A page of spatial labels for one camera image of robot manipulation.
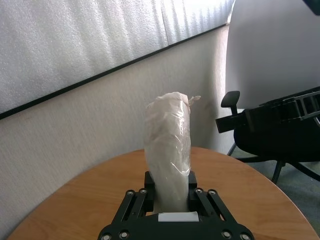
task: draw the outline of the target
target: white wall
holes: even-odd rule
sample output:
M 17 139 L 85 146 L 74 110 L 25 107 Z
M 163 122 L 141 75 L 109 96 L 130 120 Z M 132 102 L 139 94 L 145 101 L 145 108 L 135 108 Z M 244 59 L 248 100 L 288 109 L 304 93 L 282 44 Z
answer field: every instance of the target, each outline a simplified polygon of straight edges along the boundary
M 0 239 L 81 172 L 142 149 L 144 111 L 157 96 L 201 95 L 191 143 L 226 153 L 231 132 L 215 119 L 225 93 L 228 27 L 222 27 L 0 120 Z

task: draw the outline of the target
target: gray carpet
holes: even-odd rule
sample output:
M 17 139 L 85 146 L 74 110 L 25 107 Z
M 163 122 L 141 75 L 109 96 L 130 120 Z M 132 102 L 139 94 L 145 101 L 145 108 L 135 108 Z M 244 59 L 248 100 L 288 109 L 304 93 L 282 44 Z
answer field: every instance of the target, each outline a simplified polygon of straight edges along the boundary
M 236 147 L 231 156 L 247 158 L 253 155 Z M 276 167 L 274 160 L 247 164 L 270 180 Z M 304 165 L 320 174 L 320 162 L 306 162 Z M 320 182 L 286 164 L 276 185 L 294 202 L 320 236 Z

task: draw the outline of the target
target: black office chair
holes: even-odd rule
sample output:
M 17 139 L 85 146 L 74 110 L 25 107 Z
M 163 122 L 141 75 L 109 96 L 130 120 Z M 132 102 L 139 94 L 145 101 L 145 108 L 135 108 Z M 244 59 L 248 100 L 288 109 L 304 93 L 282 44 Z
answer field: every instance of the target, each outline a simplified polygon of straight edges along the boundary
M 231 116 L 216 119 L 219 133 L 234 129 L 235 146 L 256 155 L 238 158 L 244 163 L 276 160 L 272 177 L 278 181 L 288 163 L 320 181 L 320 175 L 301 162 L 320 161 L 320 87 L 266 102 L 238 113 L 239 91 L 228 92 L 222 108 L 231 108 Z

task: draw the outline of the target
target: round wooden table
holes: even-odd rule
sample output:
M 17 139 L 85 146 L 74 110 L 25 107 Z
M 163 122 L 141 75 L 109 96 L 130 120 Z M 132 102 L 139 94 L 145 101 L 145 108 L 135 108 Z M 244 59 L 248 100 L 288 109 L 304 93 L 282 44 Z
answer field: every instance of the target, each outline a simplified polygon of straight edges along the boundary
M 216 189 L 236 221 L 256 240 L 319 240 L 292 201 L 248 165 L 193 147 L 191 169 L 198 186 Z M 111 223 L 126 190 L 144 186 L 145 171 L 143 150 L 112 158 L 58 189 L 8 239 L 96 240 Z

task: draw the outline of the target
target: plastic wrap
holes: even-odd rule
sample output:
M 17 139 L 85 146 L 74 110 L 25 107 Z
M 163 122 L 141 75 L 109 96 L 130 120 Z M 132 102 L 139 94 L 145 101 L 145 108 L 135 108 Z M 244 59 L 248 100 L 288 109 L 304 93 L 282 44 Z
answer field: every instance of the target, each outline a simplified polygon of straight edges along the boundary
M 188 211 L 189 106 L 186 95 L 173 92 L 157 97 L 146 108 L 144 151 L 155 183 L 156 213 Z

